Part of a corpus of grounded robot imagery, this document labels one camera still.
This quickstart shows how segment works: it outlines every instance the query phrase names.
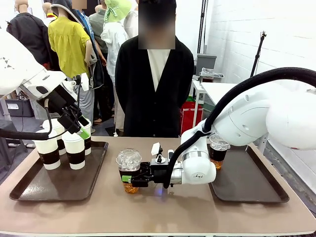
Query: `green hat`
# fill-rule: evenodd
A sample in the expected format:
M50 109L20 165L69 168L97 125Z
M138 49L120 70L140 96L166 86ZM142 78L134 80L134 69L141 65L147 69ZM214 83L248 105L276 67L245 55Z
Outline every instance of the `green hat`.
M118 22L124 19L132 8L130 0L105 0L107 11L105 12L105 23Z

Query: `paper cup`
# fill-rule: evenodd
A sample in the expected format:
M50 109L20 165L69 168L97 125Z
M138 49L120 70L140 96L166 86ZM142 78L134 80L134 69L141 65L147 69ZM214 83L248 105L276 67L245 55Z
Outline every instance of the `paper cup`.
M61 125L56 118L53 118L51 120L51 124L52 124L53 130L55 130L57 132L57 135L59 135L65 131L65 128L63 127L63 125ZM48 120L45 120L43 122L43 128L49 129L49 121ZM61 136L57 137L57 144L58 144L59 155L65 154L66 153L65 144L64 144L63 140L61 139Z
M66 132L62 135L71 169L81 169L84 161L84 140L76 133Z
M49 129L43 129L36 133L49 132ZM52 130L48 137L57 136L57 132ZM59 152L57 139L49 139L45 141L34 140L35 146L38 150L39 157L43 161L44 167L47 170L56 169L60 166Z
M90 120L86 119L89 124L87 126L83 126L81 123L79 123L81 125L81 127L87 132L89 133L89 137L87 139L84 140L84 155L88 155L91 153L91 126L92 123Z

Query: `brown tray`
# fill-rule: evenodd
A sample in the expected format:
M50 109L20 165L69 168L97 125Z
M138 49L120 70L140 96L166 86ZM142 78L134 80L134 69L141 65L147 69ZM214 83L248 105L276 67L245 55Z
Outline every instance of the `brown tray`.
M290 199L249 146L232 146L209 186L223 201L279 203Z
M61 165L46 170L38 159L10 193L18 201L79 201L88 198L97 181L109 143L91 141L91 154L80 170L70 169L67 155Z

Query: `tray rim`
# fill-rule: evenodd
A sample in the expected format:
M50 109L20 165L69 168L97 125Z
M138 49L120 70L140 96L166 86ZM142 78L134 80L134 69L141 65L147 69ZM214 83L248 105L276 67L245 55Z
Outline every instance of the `tray rim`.
M12 197L12 193L13 191L16 189L16 187L21 183L21 181L25 178L25 176L30 172L30 170L33 168L33 166L38 162L38 160L40 160L40 158L38 158L34 164L30 167L30 169L23 175L23 177L20 179L20 181L14 186L14 188L11 190L10 194L9 194L9 197L11 200L14 200L14 201L22 201L22 202L66 202L66 201L84 201L86 200L87 198L89 198L91 195L92 195L92 192L94 190L94 186L97 182L97 179L99 177L99 174L100 174L100 170L102 168L102 165L103 165L103 162L104 162L104 158L105 158L105 154L108 150L108 147L109 147L109 143L108 142L100 142L100 141L92 141L92 143L104 143L104 146L103 146L103 153L101 155L102 159L101 159L101 165L99 166L98 170L97 170L97 173L96 173L96 176L95 176L95 179L93 180L93 183L92 183L92 187L90 189L90 192L89 194L87 195L87 197L85 198L82 198L82 199L65 199L65 200L59 200L59 199L19 199L19 198L13 198Z
M268 170L268 168L265 166L265 164L261 161L261 159L258 157L258 155L256 154L256 152L253 150L253 148L250 146L250 145L245 145L245 146L241 146L241 147L236 147L236 146L232 146L233 147L233 150L243 150L243 151L246 151L247 152L247 150L250 150L251 152L253 152L254 153L254 155L256 156L256 161L254 161L254 159L253 159L253 157L251 157L250 155L250 158L253 160L253 162L255 163L255 165L258 167L258 165L257 165L257 163L256 162L259 162L261 165L262 165L262 167L263 167L263 169L264 169L264 171L265 172L267 172L270 176L271 176L271 178L274 180L274 182L278 185L278 188L279 188L279 190L281 190L281 192L283 193L283 194L285 194L286 195L286 197L284 198L284 199L282 199L281 198L281 196L277 193L277 191L276 191L276 189L270 184L270 182L269 182L269 184L272 186L272 188L274 189L274 191L276 192L276 194L280 197L280 200L281 201L257 201L257 200L254 200L254 201L241 201L241 200L230 200L230 199L225 199L225 198L222 198L222 197L219 197L218 195L217 195L217 193L216 193L216 189L214 188L214 186L213 186L213 182L212 183L209 183L208 185L209 185L209 188L213 191L213 193L215 194L215 196L219 199L219 200L221 200L221 201L226 201L226 202L232 202L232 203L253 203L253 204L278 204L278 203L286 203L286 202L288 202L289 200L290 200L290 197L289 197L289 195L287 194L287 192L284 190L284 188L281 186L281 184L276 180L276 178L273 176L273 174L271 174L271 172Z

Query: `black pants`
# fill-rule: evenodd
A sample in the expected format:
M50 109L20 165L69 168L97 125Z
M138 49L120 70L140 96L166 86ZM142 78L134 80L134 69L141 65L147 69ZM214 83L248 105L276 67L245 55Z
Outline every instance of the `black pants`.
M112 108L114 104L114 92L113 83L106 67L103 67L103 74L103 86L94 90L93 117L94 119L102 119L103 121L106 121L111 118L113 114Z

